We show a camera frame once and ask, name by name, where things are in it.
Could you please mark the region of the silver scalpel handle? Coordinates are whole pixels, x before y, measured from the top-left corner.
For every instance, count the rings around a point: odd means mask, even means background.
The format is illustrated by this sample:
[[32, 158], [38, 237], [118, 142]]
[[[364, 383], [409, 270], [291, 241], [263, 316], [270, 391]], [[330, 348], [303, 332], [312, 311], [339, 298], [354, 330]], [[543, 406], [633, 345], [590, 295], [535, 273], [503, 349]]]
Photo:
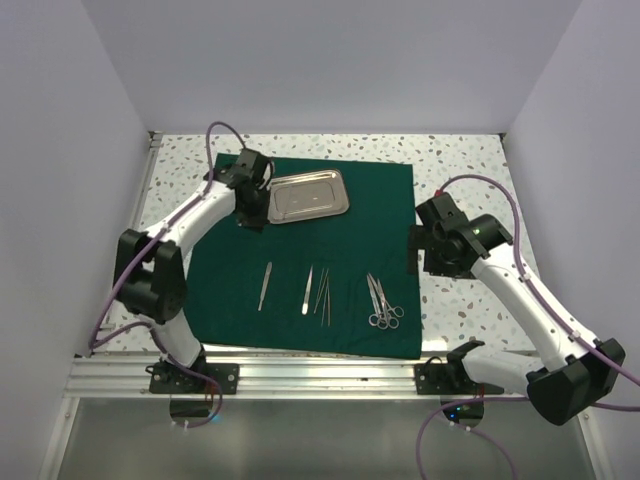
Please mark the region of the silver scalpel handle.
[[258, 311], [262, 311], [263, 308], [263, 304], [264, 304], [264, 300], [266, 297], [266, 292], [268, 289], [268, 284], [269, 284], [269, 280], [270, 280], [270, 276], [271, 276], [271, 272], [272, 272], [272, 267], [273, 267], [273, 263], [271, 261], [269, 261], [266, 265], [265, 268], [265, 272], [264, 272], [264, 276], [263, 276], [263, 281], [262, 281], [262, 285], [261, 285], [261, 290], [260, 290], [260, 296], [259, 296], [259, 304], [258, 304]]

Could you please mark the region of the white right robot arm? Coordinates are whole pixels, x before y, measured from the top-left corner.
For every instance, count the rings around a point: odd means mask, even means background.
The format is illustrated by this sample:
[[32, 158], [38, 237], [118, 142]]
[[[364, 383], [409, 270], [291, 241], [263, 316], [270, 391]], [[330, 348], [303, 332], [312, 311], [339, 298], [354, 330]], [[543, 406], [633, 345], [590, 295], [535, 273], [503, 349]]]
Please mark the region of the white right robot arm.
[[469, 340], [443, 363], [415, 367], [416, 389], [440, 395], [480, 387], [525, 396], [548, 422], [563, 425], [608, 395], [626, 353], [578, 322], [522, 263], [507, 229], [493, 216], [469, 219], [447, 193], [416, 208], [420, 224], [409, 234], [411, 254], [423, 252], [432, 276], [482, 282], [508, 310], [536, 349], [535, 356], [496, 350]]

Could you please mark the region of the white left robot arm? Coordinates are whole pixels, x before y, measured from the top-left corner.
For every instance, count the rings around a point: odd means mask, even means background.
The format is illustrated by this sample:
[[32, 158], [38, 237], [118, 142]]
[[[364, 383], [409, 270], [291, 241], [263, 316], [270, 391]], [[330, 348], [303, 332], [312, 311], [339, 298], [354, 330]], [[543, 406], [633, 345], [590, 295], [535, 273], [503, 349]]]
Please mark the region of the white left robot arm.
[[246, 229], [268, 224], [272, 159], [244, 148], [236, 161], [212, 168], [195, 192], [145, 231], [121, 234], [114, 271], [114, 299], [142, 319], [164, 358], [175, 365], [172, 379], [185, 392], [208, 379], [199, 362], [202, 343], [184, 313], [187, 281], [184, 257], [220, 221], [233, 216]]

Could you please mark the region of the aluminium rail frame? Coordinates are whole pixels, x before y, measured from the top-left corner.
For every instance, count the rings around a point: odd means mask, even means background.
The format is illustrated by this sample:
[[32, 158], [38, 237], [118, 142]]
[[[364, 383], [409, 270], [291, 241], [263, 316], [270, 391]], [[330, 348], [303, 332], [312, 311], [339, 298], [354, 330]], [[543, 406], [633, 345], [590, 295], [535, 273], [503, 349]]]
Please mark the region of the aluminium rail frame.
[[[427, 187], [477, 170], [515, 196], [498, 134], [258, 134], [253, 148], [277, 157], [368, 160], [414, 165], [418, 202]], [[202, 135], [151, 133], [134, 225], [164, 217], [196, 186]], [[424, 358], [469, 336], [533, 354], [521, 329], [478, 283], [420, 278]], [[238, 394], [225, 395], [218, 422], [174, 430], [169, 398], [148, 391], [143, 370], [157, 352], [140, 329], [91, 358], [73, 362], [39, 479], [317, 478], [418, 479], [414, 446], [437, 407], [416, 395], [409, 361], [207, 346], [208, 360], [237, 363]], [[518, 479], [606, 479], [595, 412], [554, 427], [523, 403], [487, 403], [478, 430], [510, 454]], [[510, 479], [503, 454], [441, 416], [423, 439], [431, 479]]]

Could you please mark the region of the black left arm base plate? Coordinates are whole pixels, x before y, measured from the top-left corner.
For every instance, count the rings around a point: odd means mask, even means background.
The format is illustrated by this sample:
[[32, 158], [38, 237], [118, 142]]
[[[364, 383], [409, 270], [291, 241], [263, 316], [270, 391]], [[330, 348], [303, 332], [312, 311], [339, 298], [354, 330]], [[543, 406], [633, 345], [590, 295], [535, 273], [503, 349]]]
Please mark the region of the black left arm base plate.
[[234, 363], [208, 363], [200, 360], [189, 368], [189, 373], [174, 364], [159, 361], [148, 365], [149, 392], [152, 394], [188, 395], [210, 393], [214, 380], [223, 395], [234, 395], [239, 380], [239, 365]]

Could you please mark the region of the silver pointed tweezers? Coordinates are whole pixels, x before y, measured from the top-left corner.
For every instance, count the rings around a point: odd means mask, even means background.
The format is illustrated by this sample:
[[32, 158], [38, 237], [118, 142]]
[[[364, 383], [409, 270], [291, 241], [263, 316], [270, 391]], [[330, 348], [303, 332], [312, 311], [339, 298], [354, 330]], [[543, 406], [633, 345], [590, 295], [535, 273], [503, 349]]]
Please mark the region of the silver pointed tweezers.
[[321, 296], [322, 296], [324, 288], [325, 288], [324, 285], [325, 285], [326, 273], [327, 273], [327, 269], [326, 268], [322, 268], [321, 269], [320, 280], [319, 280], [319, 284], [318, 284], [318, 289], [317, 289], [317, 292], [316, 292], [314, 308], [313, 308], [313, 314], [314, 315], [317, 313], [317, 310], [318, 310], [318, 307], [319, 307], [319, 303], [320, 303], [320, 300], [321, 300]]
[[323, 303], [321, 313], [321, 326], [329, 327], [331, 325], [331, 287], [330, 287], [330, 270], [327, 269], [324, 276], [323, 284]]

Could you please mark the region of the silver surgical scissors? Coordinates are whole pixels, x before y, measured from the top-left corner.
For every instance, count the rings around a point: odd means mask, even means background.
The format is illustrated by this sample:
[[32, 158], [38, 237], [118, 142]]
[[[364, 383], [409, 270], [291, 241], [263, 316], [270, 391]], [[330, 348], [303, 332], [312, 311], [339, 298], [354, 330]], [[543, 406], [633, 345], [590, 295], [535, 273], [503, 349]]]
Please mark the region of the silver surgical scissors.
[[367, 284], [373, 306], [373, 313], [369, 316], [368, 322], [373, 327], [386, 330], [389, 327], [389, 324], [381, 311], [377, 290], [374, 286], [374, 280], [370, 273], [367, 274]]
[[379, 280], [374, 281], [374, 288], [378, 294], [379, 307], [378, 312], [371, 315], [371, 324], [381, 330], [397, 329], [400, 326], [400, 318], [404, 315], [404, 310], [389, 304]]

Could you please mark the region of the stainless steel instrument tray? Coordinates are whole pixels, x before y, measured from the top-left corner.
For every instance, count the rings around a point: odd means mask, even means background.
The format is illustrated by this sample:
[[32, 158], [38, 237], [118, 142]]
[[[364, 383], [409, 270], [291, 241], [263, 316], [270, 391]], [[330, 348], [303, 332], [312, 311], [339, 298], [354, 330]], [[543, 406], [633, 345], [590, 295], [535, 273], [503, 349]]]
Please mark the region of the stainless steel instrument tray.
[[270, 194], [267, 218], [274, 225], [337, 216], [350, 208], [343, 176], [335, 169], [276, 178]]

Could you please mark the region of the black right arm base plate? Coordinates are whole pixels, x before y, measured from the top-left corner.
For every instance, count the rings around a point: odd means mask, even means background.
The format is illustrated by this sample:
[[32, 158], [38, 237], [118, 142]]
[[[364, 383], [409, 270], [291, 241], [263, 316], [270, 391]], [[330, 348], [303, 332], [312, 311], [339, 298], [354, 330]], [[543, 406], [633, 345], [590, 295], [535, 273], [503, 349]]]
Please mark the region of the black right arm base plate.
[[460, 360], [445, 361], [432, 356], [413, 366], [413, 378], [418, 395], [472, 395], [503, 394], [501, 387], [478, 383], [470, 379]]

